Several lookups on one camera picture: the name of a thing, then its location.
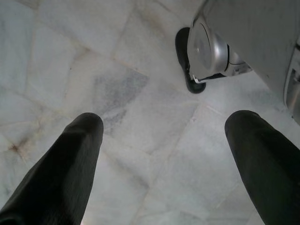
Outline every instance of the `marble floor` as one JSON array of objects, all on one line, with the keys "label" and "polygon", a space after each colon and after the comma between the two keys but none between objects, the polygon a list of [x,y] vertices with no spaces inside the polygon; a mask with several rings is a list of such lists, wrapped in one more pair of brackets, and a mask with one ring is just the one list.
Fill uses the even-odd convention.
[{"label": "marble floor", "polygon": [[83,225],[262,225],[224,124],[300,127],[254,73],[190,94],[174,49],[199,0],[0,0],[0,207],[83,112],[105,134]]}]

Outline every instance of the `marble tile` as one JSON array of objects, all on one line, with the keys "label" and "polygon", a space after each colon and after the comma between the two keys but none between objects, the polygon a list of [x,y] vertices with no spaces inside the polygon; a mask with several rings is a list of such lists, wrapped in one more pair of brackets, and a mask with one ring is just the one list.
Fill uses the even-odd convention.
[{"label": "marble tile", "polygon": [[37,9],[38,4],[40,2],[40,0],[17,0],[17,1],[32,8],[32,9]]},{"label": "marble tile", "polygon": [[254,72],[211,81],[197,97],[226,117],[237,110],[262,114],[271,109],[281,110],[283,106]]},{"label": "marble tile", "polygon": [[158,0],[168,10],[175,13],[186,26],[191,26],[193,18],[203,0]]},{"label": "marble tile", "polygon": [[201,104],[150,194],[206,220],[240,181],[224,123],[225,117]]},{"label": "marble tile", "polygon": [[212,224],[218,221],[236,221],[237,224],[245,225],[254,211],[255,207],[251,202],[246,188],[240,183],[229,196],[210,213],[208,221]]},{"label": "marble tile", "polygon": [[148,186],[118,162],[100,153],[84,225],[130,225]]},{"label": "marble tile", "polygon": [[71,77],[65,113],[94,112],[106,134],[158,158],[172,150],[197,105],[163,80],[92,52],[72,66]]},{"label": "marble tile", "polygon": [[0,84],[19,93],[25,90],[34,18],[20,3],[0,2]]},{"label": "marble tile", "polygon": [[246,225],[265,225],[258,212],[254,212]]},{"label": "marble tile", "polygon": [[29,168],[13,150],[0,152],[0,208],[6,203]]},{"label": "marble tile", "polygon": [[183,22],[159,2],[138,0],[114,58],[188,93],[175,50],[175,36],[183,26]]},{"label": "marble tile", "polygon": [[38,23],[28,71],[27,96],[52,109],[59,109],[71,64],[84,51],[83,47]]},{"label": "marble tile", "polygon": [[11,148],[12,143],[3,135],[0,133],[0,153],[7,151],[9,148]]},{"label": "marble tile", "polygon": [[53,29],[110,56],[134,0],[44,0],[39,17]]},{"label": "marble tile", "polygon": [[63,112],[72,117],[97,113],[105,132],[120,123],[126,106],[148,83],[148,77],[94,52],[87,52],[71,67]]},{"label": "marble tile", "polygon": [[0,134],[2,134],[10,142],[7,149],[21,148],[39,128],[39,120],[24,121],[13,124],[0,126]]},{"label": "marble tile", "polygon": [[153,181],[161,168],[161,160],[119,143],[118,140],[109,135],[104,135],[100,150],[119,167],[122,167],[124,171],[133,174],[145,186],[153,185]]},{"label": "marble tile", "polygon": [[[27,138],[15,143],[29,168],[49,150],[71,121],[70,118],[46,112],[38,119],[37,127],[27,130],[25,134]],[[19,127],[16,125],[11,129],[19,129]]]},{"label": "marble tile", "polygon": [[3,87],[0,88],[0,126],[36,120],[43,111],[40,105]]},{"label": "marble tile", "polygon": [[135,225],[207,225],[205,221],[181,212],[150,195],[145,198]]}]

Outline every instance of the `black rubber base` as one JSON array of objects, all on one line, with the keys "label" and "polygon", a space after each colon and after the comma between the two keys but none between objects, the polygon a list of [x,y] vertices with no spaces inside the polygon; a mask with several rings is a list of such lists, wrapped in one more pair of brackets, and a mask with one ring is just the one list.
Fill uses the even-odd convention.
[{"label": "black rubber base", "polygon": [[184,77],[186,79],[187,89],[194,93],[199,94],[204,91],[206,83],[196,83],[189,75],[189,61],[188,61],[188,35],[189,27],[182,28],[178,31],[175,38],[175,47],[179,64],[182,67]]}]

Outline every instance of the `wheel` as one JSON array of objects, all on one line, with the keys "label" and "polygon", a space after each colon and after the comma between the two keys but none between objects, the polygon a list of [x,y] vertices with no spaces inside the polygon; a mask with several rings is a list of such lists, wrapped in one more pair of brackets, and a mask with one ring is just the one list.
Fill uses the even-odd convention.
[{"label": "wheel", "polygon": [[199,94],[204,91],[206,83],[196,83],[189,75],[190,65],[188,61],[188,34],[189,27],[179,30],[175,38],[175,47],[178,62],[182,67],[184,77],[186,79],[187,89],[194,94]]}]

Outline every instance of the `silver metal part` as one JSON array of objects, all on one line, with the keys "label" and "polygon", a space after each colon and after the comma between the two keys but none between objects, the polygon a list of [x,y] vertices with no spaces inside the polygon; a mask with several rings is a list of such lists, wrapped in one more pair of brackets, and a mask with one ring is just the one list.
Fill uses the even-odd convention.
[{"label": "silver metal part", "polygon": [[300,50],[295,48],[285,83],[285,104],[300,124]]},{"label": "silver metal part", "polygon": [[236,52],[230,49],[229,63],[238,65],[238,64],[243,64],[245,62],[240,58],[240,56]]},{"label": "silver metal part", "polygon": [[[201,9],[190,29],[187,54],[190,74],[198,79],[222,73],[228,64],[227,44],[217,34],[211,32],[201,14]],[[203,67],[206,73],[200,73]]]},{"label": "silver metal part", "polygon": [[193,75],[193,80],[195,81],[195,83],[208,83],[208,82],[213,82],[214,79],[210,79],[210,78],[204,78],[203,80],[199,80],[198,78],[196,78],[194,75]]},{"label": "silver metal part", "polygon": [[284,101],[284,88],[300,34],[299,0],[210,0],[202,8],[217,33]]},{"label": "silver metal part", "polygon": [[225,72],[222,74],[225,76],[236,76],[244,73],[250,72],[252,69],[247,63],[241,63],[238,65],[234,65],[229,63]]}]

